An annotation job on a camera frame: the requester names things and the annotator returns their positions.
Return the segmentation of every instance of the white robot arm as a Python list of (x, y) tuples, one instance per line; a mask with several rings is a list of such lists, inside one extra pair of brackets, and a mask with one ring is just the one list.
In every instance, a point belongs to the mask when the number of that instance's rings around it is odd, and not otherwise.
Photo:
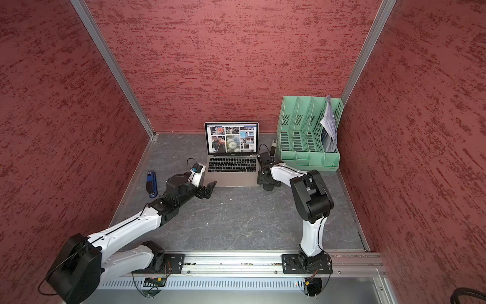
[(190, 172), (168, 179), (164, 194), (134, 216), (87, 237), (79, 233), (70, 237), (49, 269), (47, 283), (67, 304), (78, 304), (99, 284), (126, 273), (139, 269), (160, 272), (166, 265), (164, 249), (152, 241), (132, 250), (117, 251), (167, 223), (192, 197), (210, 198), (216, 182), (199, 186), (204, 170), (205, 166), (195, 163)]
[(264, 152), (259, 155), (261, 171), (258, 183), (265, 190), (286, 184), (292, 189), (295, 207), (303, 220), (302, 240), (299, 246), (297, 265), (304, 272), (317, 270), (323, 262), (322, 236), (334, 202), (318, 171), (300, 171), (283, 162), (273, 161)]

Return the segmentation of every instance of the paper document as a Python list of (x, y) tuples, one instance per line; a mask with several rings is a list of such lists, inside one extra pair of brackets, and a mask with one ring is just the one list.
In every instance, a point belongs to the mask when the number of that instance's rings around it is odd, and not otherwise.
[(337, 148), (337, 132), (336, 121), (331, 106), (331, 95), (326, 96), (326, 111), (321, 120), (322, 129), (321, 140), (324, 152), (336, 152)]

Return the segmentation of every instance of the laptop keyboard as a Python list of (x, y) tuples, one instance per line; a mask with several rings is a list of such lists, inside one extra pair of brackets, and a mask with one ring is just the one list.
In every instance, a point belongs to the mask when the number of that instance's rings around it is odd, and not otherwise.
[(208, 172), (256, 172), (255, 157), (211, 157)]

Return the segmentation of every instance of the vented metal panel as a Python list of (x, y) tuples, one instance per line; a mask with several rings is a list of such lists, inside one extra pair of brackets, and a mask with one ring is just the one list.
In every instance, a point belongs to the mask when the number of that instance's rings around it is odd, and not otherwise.
[[(139, 289), (150, 289), (153, 284), (142, 286), (144, 277), (135, 277)], [(170, 277), (163, 289), (192, 290), (300, 290), (302, 278), (218, 278), (218, 277)], [(98, 289), (135, 289), (131, 277), (120, 277), (106, 282)]]

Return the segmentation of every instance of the gray table surface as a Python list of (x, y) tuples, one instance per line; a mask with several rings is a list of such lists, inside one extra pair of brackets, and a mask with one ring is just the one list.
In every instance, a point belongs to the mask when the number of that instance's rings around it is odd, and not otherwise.
[[(259, 143), (270, 143), (275, 134), (260, 134)], [(174, 174), (187, 172), (186, 159), (205, 163), (204, 134), (159, 134), (145, 172), (154, 170), (158, 192)], [(321, 172), (334, 199), (334, 209), (324, 227), (324, 249), (363, 250), (357, 223), (335, 172)], [(146, 176), (138, 182), (128, 203), (115, 218), (124, 220), (153, 199), (145, 191)], [(272, 191), (260, 187), (216, 187), (210, 199), (192, 198), (179, 214), (161, 228), (139, 237), (125, 250), (152, 240), (165, 250), (297, 250), (302, 239), (302, 219), (295, 209), (290, 187)]]

